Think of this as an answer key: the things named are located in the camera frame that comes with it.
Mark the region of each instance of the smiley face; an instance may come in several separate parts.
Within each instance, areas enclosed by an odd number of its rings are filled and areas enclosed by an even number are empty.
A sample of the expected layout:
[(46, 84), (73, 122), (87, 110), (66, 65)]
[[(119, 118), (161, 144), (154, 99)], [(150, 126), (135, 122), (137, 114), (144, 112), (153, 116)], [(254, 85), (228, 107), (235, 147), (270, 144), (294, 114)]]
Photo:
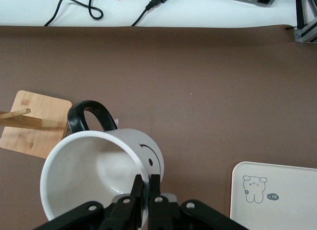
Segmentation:
[(159, 162), (159, 157), (157, 156), (157, 154), (155, 153), (155, 151), (149, 147), (146, 144), (140, 144), (140, 147), (143, 148), (147, 153), (148, 153), (148, 167), (149, 168), (155, 168), (156, 165), (158, 165), (158, 169), (159, 169), (159, 174), (161, 175), (161, 166), (160, 166), (160, 162)]

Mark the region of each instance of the screw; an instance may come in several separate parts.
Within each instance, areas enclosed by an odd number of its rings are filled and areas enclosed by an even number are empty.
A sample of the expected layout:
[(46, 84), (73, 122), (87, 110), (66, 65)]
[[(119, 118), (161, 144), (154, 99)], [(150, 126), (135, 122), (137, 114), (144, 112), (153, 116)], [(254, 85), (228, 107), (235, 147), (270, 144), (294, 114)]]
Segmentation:
[(89, 206), (88, 208), (89, 211), (94, 211), (95, 209), (97, 209), (96, 205)]
[(163, 198), (162, 198), (162, 197), (156, 197), (156, 198), (154, 199), (154, 201), (155, 201), (156, 203), (161, 203), (161, 202), (163, 202)]
[(128, 203), (130, 203), (130, 199), (124, 199), (123, 201), (122, 201), (122, 203), (124, 203), (124, 204), (128, 204)]
[(192, 202), (188, 202), (188, 203), (186, 204), (186, 208), (188, 208), (188, 209), (194, 209), (194, 208), (195, 208), (195, 204), (192, 203)]

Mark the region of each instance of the mug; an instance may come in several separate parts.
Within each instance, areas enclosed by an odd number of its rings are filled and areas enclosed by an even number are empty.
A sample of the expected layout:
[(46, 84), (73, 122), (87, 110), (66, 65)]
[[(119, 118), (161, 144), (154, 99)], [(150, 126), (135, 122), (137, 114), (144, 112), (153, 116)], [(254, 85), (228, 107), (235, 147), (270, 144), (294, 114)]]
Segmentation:
[[(104, 132), (89, 130), (85, 110), (96, 116)], [(118, 129), (107, 109), (92, 100), (71, 107), (68, 124), (73, 134), (53, 148), (41, 174), (41, 201), (48, 220), (88, 201), (107, 207), (115, 196), (130, 193), (135, 176), (141, 174), (144, 225), (149, 177), (159, 174), (162, 180), (164, 173), (158, 145), (139, 130)]]

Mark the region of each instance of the power cord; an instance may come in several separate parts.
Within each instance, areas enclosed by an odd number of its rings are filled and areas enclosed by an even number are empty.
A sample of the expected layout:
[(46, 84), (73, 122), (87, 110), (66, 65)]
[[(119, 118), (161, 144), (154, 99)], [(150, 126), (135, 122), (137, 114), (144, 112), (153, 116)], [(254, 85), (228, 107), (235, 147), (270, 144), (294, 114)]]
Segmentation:
[[(59, 0), (58, 5), (57, 5), (57, 8), (56, 8), (56, 11), (55, 11), (53, 17), (52, 17), (44, 26), (48, 26), (48, 25), (55, 19), (55, 17), (57, 16), (57, 13), (58, 13), (58, 10), (59, 10), (59, 8), (60, 8), (60, 5), (61, 5), (62, 1), (63, 1), (63, 0)], [(91, 16), (93, 19), (95, 19), (95, 20), (100, 20), (100, 19), (102, 19), (103, 16), (104, 16), (103, 11), (101, 11), (101, 10), (100, 10), (99, 8), (97, 8), (97, 7), (91, 6), (92, 0), (89, 0), (88, 5), (83, 4), (83, 3), (81, 3), (81, 2), (79, 2), (79, 1), (77, 1), (77, 0), (70, 0), (70, 1), (73, 1), (74, 3), (76, 3), (76, 4), (80, 5), (80, 6), (83, 6), (83, 7), (88, 8), (88, 11), (89, 11), (90, 16)], [(94, 16), (94, 15), (92, 14), (92, 10), (98, 11), (98, 12), (100, 13), (100, 16)]]
[(151, 8), (166, 2), (167, 0), (151, 0), (149, 2), (149, 4), (145, 7), (144, 11), (141, 13), (141, 15), (139, 16), (139, 18), (131, 25), (131, 26), (135, 26), (136, 24), (138, 24), (138, 22), (141, 20), (141, 18), (144, 16), (144, 14), (149, 11)]

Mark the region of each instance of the cartoon bear drawing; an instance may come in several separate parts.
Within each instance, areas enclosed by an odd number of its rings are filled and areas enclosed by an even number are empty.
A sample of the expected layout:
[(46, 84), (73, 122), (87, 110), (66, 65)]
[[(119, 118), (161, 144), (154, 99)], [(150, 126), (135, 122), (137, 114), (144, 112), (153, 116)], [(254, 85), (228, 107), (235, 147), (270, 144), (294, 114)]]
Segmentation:
[(243, 188), (246, 194), (246, 200), (249, 203), (261, 203), (264, 197), (263, 192), (265, 190), (267, 178), (243, 176), (243, 180)]

